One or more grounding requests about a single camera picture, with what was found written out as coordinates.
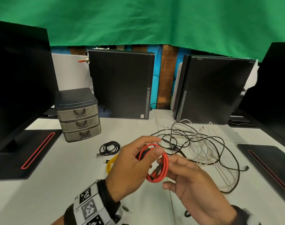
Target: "monitor stand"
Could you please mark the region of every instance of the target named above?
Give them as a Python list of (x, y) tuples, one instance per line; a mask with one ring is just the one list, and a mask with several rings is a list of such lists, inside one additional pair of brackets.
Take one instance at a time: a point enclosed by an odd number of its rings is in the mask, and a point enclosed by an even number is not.
[(270, 145), (238, 144), (237, 147), (285, 200), (285, 153)]
[(62, 130), (24, 130), (0, 151), (0, 180), (27, 179)]

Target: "table surface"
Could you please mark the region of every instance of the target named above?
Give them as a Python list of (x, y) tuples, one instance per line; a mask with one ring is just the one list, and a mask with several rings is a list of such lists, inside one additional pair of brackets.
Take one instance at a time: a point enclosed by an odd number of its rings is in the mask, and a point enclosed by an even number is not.
[[(113, 156), (96, 157), (103, 143), (115, 140), (124, 146), (141, 135), (171, 127), (174, 122), (170, 110), (152, 110), (149, 120), (101, 118), (100, 121), (102, 133), (90, 139), (67, 143), (61, 135), (29, 179), (0, 181), (0, 225), (51, 224), (63, 215), (77, 194), (94, 180), (106, 177), (103, 161)], [(207, 134), (207, 125), (193, 126)], [(38, 119), (28, 127), (58, 128), (60, 124), (56, 119)], [(226, 140), (240, 166), (250, 167), (247, 172), (241, 173), (237, 188), (226, 195), (228, 201), (247, 208), (264, 225), (285, 225), (285, 202), (248, 162), (236, 144), (274, 145), (284, 152), (285, 147), (260, 129), (230, 128), (227, 125), (214, 125), (213, 129), (215, 135)], [(229, 153), (223, 155), (223, 162), (236, 167)], [(214, 167), (206, 166), (204, 170), (222, 187), (222, 179)], [(184, 217), (185, 208), (174, 193), (162, 189), (162, 183), (145, 181), (138, 191), (121, 203), (130, 209), (128, 213), (124, 212), (121, 223), (197, 224), (191, 217)]]

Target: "drawer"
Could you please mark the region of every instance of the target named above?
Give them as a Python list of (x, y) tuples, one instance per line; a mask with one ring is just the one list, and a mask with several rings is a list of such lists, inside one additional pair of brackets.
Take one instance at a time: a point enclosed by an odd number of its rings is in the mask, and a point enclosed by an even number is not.
[(59, 121), (77, 120), (98, 114), (98, 105), (88, 106), (75, 110), (57, 110)]
[(91, 127), (88, 129), (80, 130), (77, 132), (63, 132), (65, 140), (67, 142), (74, 142), (79, 140), (85, 140), (90, 137), (96, 136), (101, 133), (101, 125)]
[(99, 116), (93, 116), (85, 119), (78, 119), (76, 121), (60, 122), (63, 132), (75, 132), (77, 130), (87, 129), (96, 126), (100, 123)]

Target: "hand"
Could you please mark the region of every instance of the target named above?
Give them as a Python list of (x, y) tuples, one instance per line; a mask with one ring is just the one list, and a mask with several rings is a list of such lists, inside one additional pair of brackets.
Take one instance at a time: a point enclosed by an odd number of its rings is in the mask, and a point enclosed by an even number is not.
[(194, 162), (179, 155), (169, 156), (163, 189), (174, 192), (200, 225), (229, 225), (237, 213), (219, 191), (212, 178)]
[(155, 136), (141, 136), (121, 148), (105, 182), (107, 189), (115, 202), (135, 192), (144, 182), (152, 163), (163, 155), (164, 149), (152, 149), (138, 161), (136, 155), (147, 143), (158, 143), (161, 139)]

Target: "coiled red cable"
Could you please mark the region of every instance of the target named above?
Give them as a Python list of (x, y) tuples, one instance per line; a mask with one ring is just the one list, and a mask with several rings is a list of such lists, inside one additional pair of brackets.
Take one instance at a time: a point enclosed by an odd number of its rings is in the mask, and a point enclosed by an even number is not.
[[(160, 147), (158, 144), (147, 144), (140, 152), (139, 156), (138, 156), (138, 160), (140, 161), (142, 158), (142, 153), (149, 149), (149, 146), (154, 146), (154, 147)], [(146, 156), (152, 149), (154, 149), (154, 147), (151, 147), (150, 150), (144, 155)], [(156, 182), (160, 182), (162, 181), (165, 177), (166, 177), (166, 174), (167, 174), (167, 171), (169, 169), (169, 159), (168, 159), (168, 156), (166, 154), (166, 152), (164, 152), (164, 154), (162, 155), (162, 161), (161, 163), (156, 167), (156, 169), (152, 172), (151, 175), (147, 174), (147, 177), (146, 179), (149, 181), (149, 182), (152, 182), (152, 183), (156, 183)]]

